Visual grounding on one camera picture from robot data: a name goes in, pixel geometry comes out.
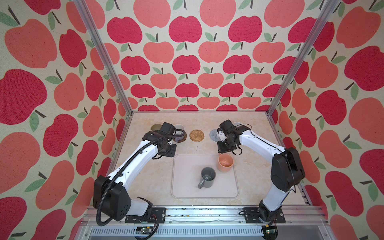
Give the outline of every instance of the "patterned wall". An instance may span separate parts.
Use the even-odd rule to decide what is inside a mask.
[[[99,33],[120,54],[111,60],[135,111],[266,110],[321,8],[312,0],[98,2]],[[328,31],[333,25],[319,51]],[[306,78],[307,63],[298,75]]]
[[[126,113],[72,1],[1,1],[0,22],[0,240],[73,239]]]
[[[331,44],[314,44],[308,77],[295,78],[276,108],[285,145],[300,152],[305,189],[338,240],[384,239],[383,7],[340,2],[325,25],[335,28]]]

